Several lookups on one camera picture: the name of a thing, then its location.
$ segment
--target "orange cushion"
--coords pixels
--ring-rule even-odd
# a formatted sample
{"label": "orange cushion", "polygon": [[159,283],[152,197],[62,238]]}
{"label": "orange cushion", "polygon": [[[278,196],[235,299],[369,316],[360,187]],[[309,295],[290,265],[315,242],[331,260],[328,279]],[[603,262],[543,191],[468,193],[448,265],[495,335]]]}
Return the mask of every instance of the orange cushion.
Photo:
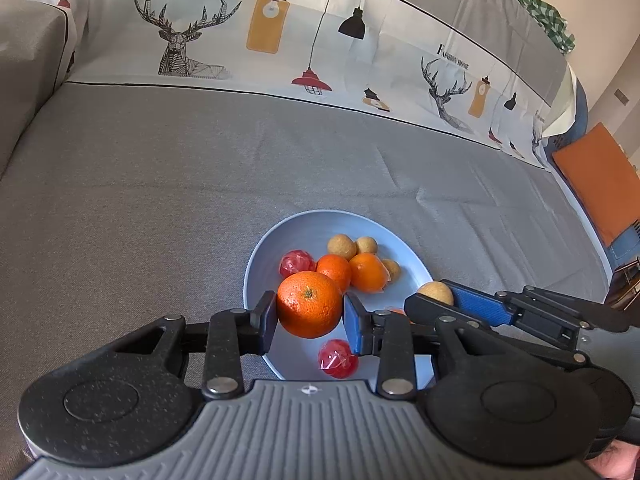
{"label": "orange cushion", "polygon": [[605,246],[640,218],[640,178],[602,123],[552,156]]}

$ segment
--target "deer head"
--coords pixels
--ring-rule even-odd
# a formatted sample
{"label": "deer head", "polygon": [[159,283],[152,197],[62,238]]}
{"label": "deer head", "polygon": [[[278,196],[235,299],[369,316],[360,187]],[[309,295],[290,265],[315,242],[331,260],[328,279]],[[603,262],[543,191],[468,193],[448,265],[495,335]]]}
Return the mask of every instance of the deer head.
{"label": "deer head", "polygon": [[449,101],[451,101],[451,96],[452,95],[461,95],[465,92],[467,92],[470,88],[471,88],[471,83],[469,83],[469,86],[466,86],[466,75],[465,73],[463,73],[462,77],[463,77],[463,83],[462,86],[460,88],[458,88],[458,80],[456,79],[456,82],[453,83],[453,86],[447,90],[445,90],[444,94],[440,95],[438,94],[438,85],[436,83],[436,76],[438,75],[438,71],[436,70],[436,72],[431,75],[431,73],[429,72],[429,69],[431,67],[431,65],[433,63],[435,63],[436,61],[438,61],[438,58],[434,59],[433,61],[428,62],[426,65],[424,64],[424,57],[420,60],[420,67],[422,68],[422,77],[424,78],[424,80],[429,83],[429,95],[431,97],[433,97],[433,99],[436,101],[436,104],[438,105],[438,108],[440,108],[441,106],[444,106],[446,103],[448,103]]}
{"label": "deer head", "polygon": [[164,16],[164,13],[166,12],[166,4],[164,4],[160,14],[158,14],[158,17],[156,18],[156,12],[151,10],[151,0],[145,0],[143,8],[140,8],[138,0],[134,0],[134,2],[136,4],[136,9],[140,16],[142,16],[142,19],[160,28],[158,34],[163,40],[169,43],[167,47],[169,52],[183,51],[188,41],[197,40],[202,35],[200,31],[203,28],[213,27],[226,22],[226,20],[234,15],[236,10],[238,10],[238,7],[240,7],[240,3],[238,3],[230,13],[227,13],[226,1],[220,0],[220,12],[214,14],[209,21],[207,21],[207,7],[205,6],[202,7],[202,17],[199,20],[190,23],[189,27],[183,32],[175,32],[171,22]]}

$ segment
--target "red candy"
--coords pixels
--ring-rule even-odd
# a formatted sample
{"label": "red candy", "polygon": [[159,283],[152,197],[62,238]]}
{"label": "red candy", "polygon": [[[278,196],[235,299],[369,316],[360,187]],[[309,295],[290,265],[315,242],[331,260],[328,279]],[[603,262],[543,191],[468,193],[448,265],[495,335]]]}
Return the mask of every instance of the red candy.
{"label": "red candy", "polygon": [[288,278],[301,270],[316,270],[316,263],[311,254],[300,249],[289,251],[280,260],[279,273],[283,278]]}
{"label": "red candy", "polygon": [[335,379],[346,379],[358,369],[358,357],[351,353],[346,341],[329,339],[318,352],[318,365],[325,374]]}

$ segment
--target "plate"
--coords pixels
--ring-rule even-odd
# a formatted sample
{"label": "plate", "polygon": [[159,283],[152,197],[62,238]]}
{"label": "plate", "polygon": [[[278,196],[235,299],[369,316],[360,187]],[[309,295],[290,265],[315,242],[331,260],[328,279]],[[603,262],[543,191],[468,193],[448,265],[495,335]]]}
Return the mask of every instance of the plate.
{"label": "plate", "polygon": [[[402,268],[398,281],[387,285],[380,294],[364,294],[353,289],[367,310],[402,308],[404,300],[423,283],[433,281],[427,268],[409,246],[373,220],[347,211],[305,211],[274,225],[256,245],[244,273],[244,307],[251,310],[265,290],[278,290],[282,282],[278,267],[284,254],[293,249],[302,249],[318,261],[326,254],[329,239],[340,233],[352,240],[361,236],[375,238],[380,259],[395,260]],[[333,380],[318,367],[318,351],[329,339],[347,339],[342,321],[331,333],[317,339],[296,337],[278,324],[271,350],[264,360],[284,380]],[[415,361],[418,387],[423,388],[433,377],[431,357],[416,356]],[[374,356],[361,357],[358,370],[350,379],[367,380],[375,389],[378,362],[379,359]]]}

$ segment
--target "deer print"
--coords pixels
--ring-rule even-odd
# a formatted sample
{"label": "deer print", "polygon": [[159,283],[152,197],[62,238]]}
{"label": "deer print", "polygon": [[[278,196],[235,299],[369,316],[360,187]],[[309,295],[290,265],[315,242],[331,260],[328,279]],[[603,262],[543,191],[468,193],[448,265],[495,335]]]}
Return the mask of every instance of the deer print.
{"label": "deer print", "polygon": [[151,10],[151,0],[145,0],[145,5],[142,9],[140,8],[138,0],[134,0],[134,2],[142,19],[159,27],[160,30],[158,34],[168,43],[162,60],[160,61],[160,68],[158,69],[159,75],[203,77],[210,79],[226,79],[230,76],[228,70],[222,65],[209,65],[190,59],[187,57],[186,49],[189,41],[197,40],[202,35],[200,31],[203,28],[220,25],[220,23],[224,23],[231,18],[236,10],[238,10],[238,7],[240,7],[241,2],[227,14],[226,1],[220,0],[220,12],[214,14],[209,21],[207,21],[207,7],[203,7],[202,17],[196,22],[190,23],[187,30],[183,32],[175,32],[171,22],[164,16],[166,4],[156,17],[156,12]]}
{"label": "deer print", "polygon": [[434,59],[433,61],[430,61],[427,63],[427,65],[425,65],[424,57],[423,57],[422,60],[420,61],[420,66],[422,68],[422,77],[427,83],[429,83],[429,86],[430,86],[429,95],[433,97],[434,101],[436,101],[436,106],[438,107],[438,114],[440,115],[441,119],[446,121],[447,124],[449,124],[450,126],[453,126],[455,129],[461,130],[463,132],[471,133],[471,128],[469,128],[460,119],[457,119],[449,115],[447,111],[444,109],[444,105],[447,104],[449,101],[451,101],[452,95],[462,95],[463,93],[467,92],[471,88],[471,83],[469,83],[469,86],[465,87],[466,75],[464,75],[463,73],[463,83],[460,88],[458,88],[458,81],[456,80],[456,82],[453,83],[452,88],[445,90],[444,94],[438,94],[438,85],[436,83],[436,76],[438,75],[438,71],[436,70],[436,72],[433,75],[431,75],[431,73],[429,72],[429,68],[436,61],[438,61],[438,59]]}

